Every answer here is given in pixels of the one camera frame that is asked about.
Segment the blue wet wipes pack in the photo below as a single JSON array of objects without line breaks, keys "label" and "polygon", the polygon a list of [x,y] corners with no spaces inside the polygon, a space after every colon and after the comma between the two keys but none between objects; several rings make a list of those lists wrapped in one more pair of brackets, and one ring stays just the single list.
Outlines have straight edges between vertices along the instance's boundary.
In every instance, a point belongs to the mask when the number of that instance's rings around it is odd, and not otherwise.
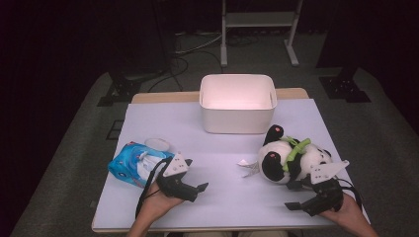
[{"label": "blue wet wipes pack", "polygon": [[131,185],[144,188],[147,181],[143,181],[136,172],[138,157],[148,153],[149,155],[161,157],[162,160],[173,157],[174,154],[168,151],[161,151],[146,146],[145,144],[129,142],[121,152],[109,163],[108,170],[119,180]]}]

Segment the black metal stand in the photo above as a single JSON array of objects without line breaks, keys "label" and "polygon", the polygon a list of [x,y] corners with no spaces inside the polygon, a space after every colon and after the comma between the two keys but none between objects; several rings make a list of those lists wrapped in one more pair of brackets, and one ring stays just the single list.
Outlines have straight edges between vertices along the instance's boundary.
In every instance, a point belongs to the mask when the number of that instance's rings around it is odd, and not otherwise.
[{"label": "black metal stand", "polygon": [[114,103],[130,102],[133,96],[138,93],[141,83],[137,80],[127,79],[121,71],[110,71],[109,75],[112,84],[97,106],[111,107]]},{"label": "black metal stand", "polygon": [[347,103],[369,103],[371,100],[354,81],[356,66],[345,66],[335,76],[322,76],[319,81],[329,99],[343,99]]}]

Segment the white plastic storage bin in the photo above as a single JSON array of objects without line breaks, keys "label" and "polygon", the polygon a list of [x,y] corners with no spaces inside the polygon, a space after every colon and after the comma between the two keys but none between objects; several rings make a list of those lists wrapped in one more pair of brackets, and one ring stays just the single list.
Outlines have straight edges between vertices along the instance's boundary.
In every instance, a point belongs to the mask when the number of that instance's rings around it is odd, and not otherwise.
[{"label": "white plastic storage bin", "polygon": [[274,82],[267,75],[212,74],[201,82],[203,126],[210,133],[265,133],[277,104]]}]

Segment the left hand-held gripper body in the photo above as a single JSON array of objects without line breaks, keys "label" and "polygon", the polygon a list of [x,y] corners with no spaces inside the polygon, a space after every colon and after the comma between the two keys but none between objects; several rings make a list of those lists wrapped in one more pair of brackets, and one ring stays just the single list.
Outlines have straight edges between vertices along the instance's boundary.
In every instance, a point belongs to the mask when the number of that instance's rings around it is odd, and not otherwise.
[{"label": "left hand-held gripper body", "polygon": [[181,153],[176,153],[161,169],[157,177],[160,191],[169,198],[180,198],[194,202],[198,197],[198,189],[182,182],[189,167]]}]

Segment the panda plush toy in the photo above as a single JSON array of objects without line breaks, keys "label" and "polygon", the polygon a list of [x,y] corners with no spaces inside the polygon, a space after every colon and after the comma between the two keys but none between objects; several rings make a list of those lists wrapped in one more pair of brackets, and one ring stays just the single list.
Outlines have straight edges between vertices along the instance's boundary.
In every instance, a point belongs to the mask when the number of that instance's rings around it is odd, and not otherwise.
[{"label": "panda plush toy", "polygon": [[304,179],[314,166],[331,162],[329,151],[313,144],[309,138],[298,140],[284,136],[284,129],[274,124],[266,134],[256,161],[241,160],[238,165],[250,170],[247,177],[260,173],[265,179],[284,185]]}]

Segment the person's left hand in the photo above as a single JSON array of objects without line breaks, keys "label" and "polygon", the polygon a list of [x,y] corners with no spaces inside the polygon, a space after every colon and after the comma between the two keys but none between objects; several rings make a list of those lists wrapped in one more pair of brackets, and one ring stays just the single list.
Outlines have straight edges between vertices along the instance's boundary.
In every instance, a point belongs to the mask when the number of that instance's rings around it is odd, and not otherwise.
[{"label": "person's left hand", "polygon": [[142,202],[137,218],[155,221],[182,202],[183,200],[180,198],[166,197],[158,185],[153,183],[146,194],[146,199]]}]

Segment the white wet wipe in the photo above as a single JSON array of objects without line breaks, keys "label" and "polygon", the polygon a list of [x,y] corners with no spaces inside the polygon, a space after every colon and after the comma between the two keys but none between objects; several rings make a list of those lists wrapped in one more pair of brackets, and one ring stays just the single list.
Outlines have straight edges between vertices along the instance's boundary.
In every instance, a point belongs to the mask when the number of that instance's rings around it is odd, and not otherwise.
[{"label": "white wet wipe", "polygon": [[161,157],[149,155],[148,153],[141,154],[138,157],[138,162],[136,164],[136,172],[138,176],[143,181],[147,181],[151,171],[160,161],[162,161]]}]

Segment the black floor outlet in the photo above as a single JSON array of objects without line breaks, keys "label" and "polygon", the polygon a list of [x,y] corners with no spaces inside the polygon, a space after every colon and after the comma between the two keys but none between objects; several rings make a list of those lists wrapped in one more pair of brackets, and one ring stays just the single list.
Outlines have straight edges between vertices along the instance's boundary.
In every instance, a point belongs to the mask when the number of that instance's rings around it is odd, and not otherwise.
[{"label": "black floor outlet", "polygon": [[124,125],[123,119],[116,119],[107,133],[107,140],[118,140]]}]

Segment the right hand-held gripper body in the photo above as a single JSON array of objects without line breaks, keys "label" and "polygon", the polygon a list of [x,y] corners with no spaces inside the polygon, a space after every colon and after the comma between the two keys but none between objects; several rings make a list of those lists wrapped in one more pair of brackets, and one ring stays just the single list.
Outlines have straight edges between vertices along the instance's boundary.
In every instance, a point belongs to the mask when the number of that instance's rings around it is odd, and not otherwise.
[{"label": "right hand-held gripper body", "polygon": [[347,160],[321,164],[311,168],[309,184],[316,196],[304,202],[302,210],[310,216],[317,215],[331,208],[339,209],[343,201],[342,187],[337,174],[349,165]]}]

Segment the white metal stand frame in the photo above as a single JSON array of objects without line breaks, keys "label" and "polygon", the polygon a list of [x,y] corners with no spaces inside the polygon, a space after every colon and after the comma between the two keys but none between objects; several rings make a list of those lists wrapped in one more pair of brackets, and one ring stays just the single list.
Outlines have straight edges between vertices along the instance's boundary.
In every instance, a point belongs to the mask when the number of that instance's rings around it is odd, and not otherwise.
[{"label": "white metal stand frame", "polygon": [[299,66],[298,59],[293,49],[293,39],[296,33],[303,0],[297,0],[293,12],[254,12],[254,13],[228,13],[226,0],[221,2],[221,44],[220,44],[220,65],[227,65],[227,43],[226,34],[228,29],[233,28],[274,28],[289,27],[289,37],[284,40],[292,66]]}]

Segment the person's right hand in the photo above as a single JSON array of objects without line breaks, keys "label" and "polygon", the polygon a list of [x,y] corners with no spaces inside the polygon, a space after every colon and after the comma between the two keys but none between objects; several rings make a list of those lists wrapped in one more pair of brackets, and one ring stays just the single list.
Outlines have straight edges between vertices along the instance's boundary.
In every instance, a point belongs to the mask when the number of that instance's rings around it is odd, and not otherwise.
[{"label": "person's right hand", "polygon": [[321,212],[320,215],[346,229],[361,225],[364,218],[355,200],[346,194],[343,194],[342,206],[338,211],[326,210]]}]

